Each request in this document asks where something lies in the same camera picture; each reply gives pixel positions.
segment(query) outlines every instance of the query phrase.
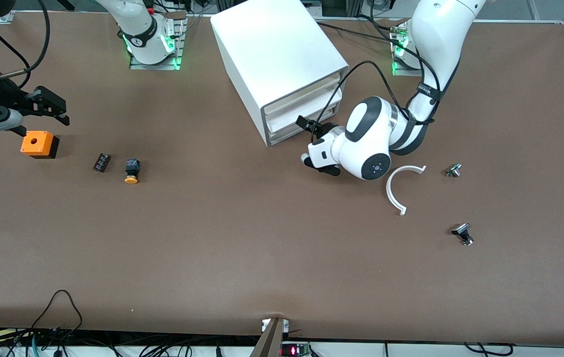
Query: velcro strap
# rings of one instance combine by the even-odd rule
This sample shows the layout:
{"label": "velcro strap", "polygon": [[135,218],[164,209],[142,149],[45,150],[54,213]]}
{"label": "velcro strap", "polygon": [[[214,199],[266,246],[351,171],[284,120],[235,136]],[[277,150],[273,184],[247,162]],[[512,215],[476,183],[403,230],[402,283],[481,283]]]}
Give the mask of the velcro strap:
{"label": "velcro strap", "polygon": [[431,99],[434,99],[437,102],[440,102],[443,99],[443,96],[445,95],[444,91],[440,91],[438,89],[432,88],[423,82],[418,84],[418,87],[416,87],[416,91],[418,91],[418,93],[423,93],[427,95],[427,97],[430,97]]}

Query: brown table surface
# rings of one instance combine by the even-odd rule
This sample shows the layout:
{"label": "brown table surface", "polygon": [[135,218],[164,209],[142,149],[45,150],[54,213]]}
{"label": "brown table surface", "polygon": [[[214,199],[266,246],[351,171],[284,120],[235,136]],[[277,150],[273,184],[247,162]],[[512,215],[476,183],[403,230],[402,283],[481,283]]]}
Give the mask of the brown table surface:
{"label": "brown table surface", "polygon": [[[366,22],[337,25],[373,32]],[[0,326],[30,326],[68,289],[83,328],[346,339],[564,344],[564,27],[477,23],[423,145],[386,180],[300,163],[307,133],[268,149],[223,67],[209,19],[179,71],[128,70],[108,14],[51,14],[51,46],[28,90],[67,101],[56,160],[0,133]],[[0,31],[34,61],[41,13]],[[350,65],[389,73],[384,42],[325,29]],[[0,71],[20,63],[0,44]],[[403,102],[418,79],[389,77]],[[375,70],[345,88],[338,122],[388,98]],[[92,170],[100,152],[108,171]],[[138,185],[123,182],[141,160]],[[443,169],[463,164],[463,176]],[[450,235],[472,224],[475,244]],[[40,327],[73,327],[60,297]]]}

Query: metal bolt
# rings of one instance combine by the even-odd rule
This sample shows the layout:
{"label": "metal bolt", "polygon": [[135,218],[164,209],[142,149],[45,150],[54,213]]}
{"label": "metal bolt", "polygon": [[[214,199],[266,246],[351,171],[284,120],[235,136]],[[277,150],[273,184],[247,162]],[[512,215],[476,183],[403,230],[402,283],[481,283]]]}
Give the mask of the metal bolt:
{"label": "metal bolt", "polygon": [[460,176],[460,169],[463,167],[463,165],[461,164],[456,164],[452,167],[450,167],[449,169],[447,169],[447,171],[445,171],[445,176],[447,177],[458,177]]}

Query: orange and black cube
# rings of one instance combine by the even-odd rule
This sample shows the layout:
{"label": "orange and black cube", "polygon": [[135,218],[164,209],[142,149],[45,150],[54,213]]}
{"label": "orange and black cube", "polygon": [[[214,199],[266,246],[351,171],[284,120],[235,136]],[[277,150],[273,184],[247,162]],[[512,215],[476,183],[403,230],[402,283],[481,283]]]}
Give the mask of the orange and black cube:
{"label": "orange and black cube", "polygon": [[48,131],[27,131],[22,140],[22,154],[34,159],[54,159],[59,139]]}

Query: grey floor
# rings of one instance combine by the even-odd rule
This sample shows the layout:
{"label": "grey floor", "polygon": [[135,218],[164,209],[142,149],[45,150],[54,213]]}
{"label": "grey floor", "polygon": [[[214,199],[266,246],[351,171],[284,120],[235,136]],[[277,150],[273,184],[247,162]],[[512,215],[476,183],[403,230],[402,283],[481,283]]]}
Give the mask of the grey floor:
{"label": "grey floor", "polygon": [[[105,11],[93,0],[70,0],[79,11]],[[564,0],[495,0],[483,7],[479,18],[495,20],[531,20],[528,3],[535,4],[534,15],[538,20],[561,20],[564,18]],[[57,0],[44,0],[48,9],[63,10]],[[411,17],[418,0],[397,0],[395,7],[386,12],[375,11],[380,17]],[[363,12],[368,13],[368,3]],[[17,0],[15,9],[40,9],[37,0]]]}

